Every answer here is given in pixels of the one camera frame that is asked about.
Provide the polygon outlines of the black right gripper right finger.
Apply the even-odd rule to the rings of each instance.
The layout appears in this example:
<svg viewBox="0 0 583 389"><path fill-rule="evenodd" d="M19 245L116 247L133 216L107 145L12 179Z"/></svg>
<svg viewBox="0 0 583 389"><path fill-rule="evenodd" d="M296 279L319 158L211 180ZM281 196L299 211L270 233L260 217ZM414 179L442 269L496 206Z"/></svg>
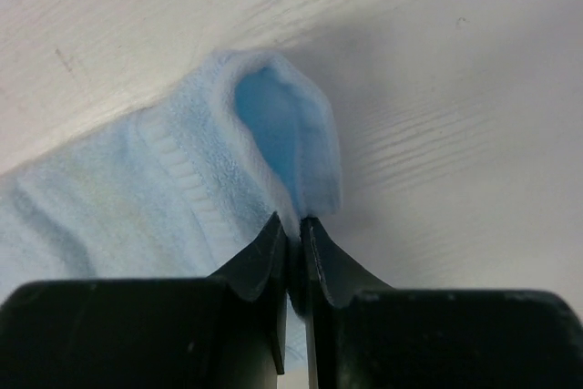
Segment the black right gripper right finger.
<svg viewBox="0 0 583 389"><path fill-rule="evenodd" d="M312 388L579 388L582 325L536 290L395 289L302 222Z"/></svg>

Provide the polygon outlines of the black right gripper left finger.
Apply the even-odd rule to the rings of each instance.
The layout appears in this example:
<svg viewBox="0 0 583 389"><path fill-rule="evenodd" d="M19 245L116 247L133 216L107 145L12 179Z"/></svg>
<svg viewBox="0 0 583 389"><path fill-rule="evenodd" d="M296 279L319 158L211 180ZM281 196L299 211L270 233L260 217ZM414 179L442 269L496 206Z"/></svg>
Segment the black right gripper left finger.
<svg viewBox="0 0 583 389"><path fill-rule="evenodd" d="M4 388L273 388L284 371L277 217L205 278L31 282L1 307Z"/></svg>

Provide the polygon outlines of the light blue towel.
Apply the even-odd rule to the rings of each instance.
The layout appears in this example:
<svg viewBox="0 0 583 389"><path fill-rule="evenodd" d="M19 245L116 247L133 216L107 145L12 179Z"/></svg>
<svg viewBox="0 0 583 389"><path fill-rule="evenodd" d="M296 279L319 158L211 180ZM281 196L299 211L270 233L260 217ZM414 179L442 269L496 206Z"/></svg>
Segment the light blue towel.
<svg viewBox="0 0 583 389"><path fill-rule="evenodd" d="M323 92L268 50L216 53L158 104L1 178L1 293L38 280L205 276L278 215L342 204Z"/></svg>

